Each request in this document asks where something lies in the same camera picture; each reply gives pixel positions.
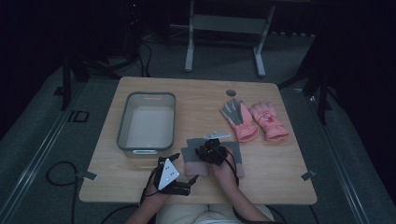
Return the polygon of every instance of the wooden table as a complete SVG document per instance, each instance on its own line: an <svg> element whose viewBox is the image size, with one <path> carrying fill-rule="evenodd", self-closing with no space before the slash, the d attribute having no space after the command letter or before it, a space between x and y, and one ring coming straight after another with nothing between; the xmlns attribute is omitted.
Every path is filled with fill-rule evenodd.
<svg viewBox="0 0 396 224"><path fill-rule="evenodd" d="M232 98L227 90L236 91L236 98L247 106L260 101L276 105L277 116L290 136L280 142L267 142L261 129L251 142L241 143L245 177L240 189L254 203L313 204L317 201L288 114L277 86L268 83L170 79L152 77L123 77L109 108L103 130L88 171L97 174L94 181L84 180L79 193L83 202L137 203L151 170L158 158L128 159L117 146L123 108L127 96L134 91L170 91L177 98L175 142L172 154L187 145L186 140L206 134L230 132L228 121L220 114L223 104ZM235 136L220 139L235 141ZM187 182L182 156L173 164L180 172L177 181ZM173 196L169 203L227 203L227 199L210 175L200 176L191 187L190 196Z"/></svg>

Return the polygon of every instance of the forearm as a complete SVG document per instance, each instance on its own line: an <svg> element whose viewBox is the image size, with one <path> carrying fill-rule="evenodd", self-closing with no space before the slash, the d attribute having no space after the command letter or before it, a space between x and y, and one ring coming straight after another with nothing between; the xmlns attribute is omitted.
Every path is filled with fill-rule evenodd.
<svg viewBox="0 0 396 224"><path fill-rule="evenodd" d="M163 208L167 197L167 195L161 195L161 193L146 197L125 224L147 224Z"/></svg>
<svg viewBox="0 0 396 224"><path fill-rule="evenodd" d="M249 221L271 221L239 188L225 188L224 192L231 201L235 211L244 219Z"/></svg>

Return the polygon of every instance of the person's arm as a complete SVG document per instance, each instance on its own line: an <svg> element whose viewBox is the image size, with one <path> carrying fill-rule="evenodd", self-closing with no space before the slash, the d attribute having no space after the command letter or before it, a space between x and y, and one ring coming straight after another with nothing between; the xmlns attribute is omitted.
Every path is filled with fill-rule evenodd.
<svg viewBox="0 0 396 224"><path fill-rule="evenodd" d="M234 168L233 157L230 154L227 155L226 160L228 160ZM210 164L210 168L220 187L233 205L233 208L242 218L249 221L271 221L271 219L263 214L238 188L233 170L226 161L220 166Z"/></svg>
<svg viewBox="0 0 396 224"><path fill-rule="evenodd" d="M157 189L151 181L146 195L150 195L154 192L157 192ZM147 224L149 220L157 214L161 208L163 208L163 205L169 197L170 195L162 194L160 192L147 196L142 204L140 204L140 206L128 218L125 224Z"/></svg>

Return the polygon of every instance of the tray rim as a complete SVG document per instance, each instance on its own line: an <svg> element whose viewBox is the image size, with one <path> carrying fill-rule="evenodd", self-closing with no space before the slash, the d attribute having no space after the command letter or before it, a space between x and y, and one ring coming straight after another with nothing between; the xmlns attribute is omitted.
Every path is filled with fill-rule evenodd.
<svg viewBox="0 0 396 224"><path fill-rule="evenodd" d="M175 106L174 106L174 116L173 116L172 141L171 141L171 143L168 146L166 146L166 147L123 147L123 146L120 146L120 134L121 134L122 125L123 125L124 117L125 117L125 114L126 114L126 109L127 109L127 106L128 106L128 102L129 102L129 99L133 95L137 95L137 94L144 94L144 95L170 95L174 99L174 105ZM133 91L133 92L129 93L128 96L126 97L126 100L125 100L124 109L122 111L122 118L121 118L121 121L120 121L119 132L117 134L117 146L119 147L119 149L121 149L123 151L126 151L126 152L133 152L135 150L140 150L140 151L144 151L144 150L152 151L152 150L155 150L155 151L159 152L159 151L165 151L166 149L169 149L175 142L176 103L177 103L176 96L172 92L169 92L169 91Z"/></svg>

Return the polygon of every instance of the dark background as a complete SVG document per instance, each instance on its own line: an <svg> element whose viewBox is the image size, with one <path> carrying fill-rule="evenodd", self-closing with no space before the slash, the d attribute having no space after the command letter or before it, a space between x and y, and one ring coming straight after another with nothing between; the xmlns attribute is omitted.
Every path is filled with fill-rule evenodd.
<svg viewBox="0 0 396 224"><path fill-rule="evenodd" d="M197 9L245 13L223 5L230 2L238 4L218 1L218 7L201 4ZM130 29L130 20L138 18L166 39L170 23L188 24L189 19L189 2L184 0L4 0L0 4L0 138L62 65L65 54L79 51L106 62L107 55L138 51L134 41L127 51L123 48L125 34L128 38L140 34L139 29ZM260 11L250 15L262 16ZM276 33L317 35L305 66L328 68L331 86L394 202L395 15L396 5L390 1L278 2L271 25ZM89 76L83 68L79 71L81 80Z"/></svg>

